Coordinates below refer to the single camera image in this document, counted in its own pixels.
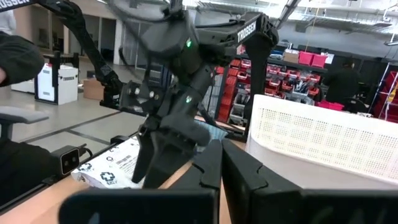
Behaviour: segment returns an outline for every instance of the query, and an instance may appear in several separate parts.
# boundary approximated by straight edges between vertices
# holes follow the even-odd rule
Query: pink bin
[[[341,105],[339,103],[329,103],[325,100],[315,103],[315,106],[319,106],[330,110],[336,110],[336,111],[342,111],[344,108],[344,105]]]
[[[313,60],[313,53],[300,52],[298,55],[298,63],[302,65],[311,65]]]
[[[314,67],[319,67],[319,68],[323,68],[325,66],[325,62],[326,59],[328,58],[328,56],[326,55],[317,55],[315,54],[313,56],[313,60],[312,60],[312,66]]]

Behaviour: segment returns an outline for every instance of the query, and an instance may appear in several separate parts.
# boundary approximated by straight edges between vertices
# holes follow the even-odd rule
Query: green led light
[[[191,47],[191,45],[192,45],[192,41],[191,41],[191,39],[188,39],[187,40],[187,47]]]

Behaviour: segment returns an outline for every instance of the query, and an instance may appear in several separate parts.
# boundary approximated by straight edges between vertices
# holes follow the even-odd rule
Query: gray floor
[[[132,80],[133,76],[125,67],[112,67],[122,81]],[[81,79],[86,77],[87,70],[93,70],[93,66],[81,60]],[[95,153],[106,147],[111,137],[137,131],[144,120],[140,116],[102,107],[99,103],[79,94],[78,101],[56,106],[37,102],[28,93],[11,91],[9,87],[0,88],[0,106],[43,111],[49,115],[48,120],[36,124],[14,125],[13,131],[14,141],[27,141],[49,151],[65,145],[79,146],[85,143]]]

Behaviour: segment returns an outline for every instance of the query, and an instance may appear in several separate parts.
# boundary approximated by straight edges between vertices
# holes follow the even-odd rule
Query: person
[[[354,62],[348,59],[343,68],[324,74],[323,84],[329,86],[326,101],[344,104],[346,98],[352,98],[359,89],[359,73],[354,70]]]
[[[28,40],[0,32],[0,87],[35,78],[44,66]],[[50,152],[39,146],[0,139],[0,206],[52,175]]]
[[[9,35],[16,34],[17,22],[14,17],[14,11],[8,10],[0,12],[0,31]]]

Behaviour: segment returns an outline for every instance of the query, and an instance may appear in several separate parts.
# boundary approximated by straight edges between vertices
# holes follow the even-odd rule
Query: chair armrest
[[[24,123],[33,124],[48,119],[49,117],[40,111],[26,110],[11,106],[0,106],[0,123]]]

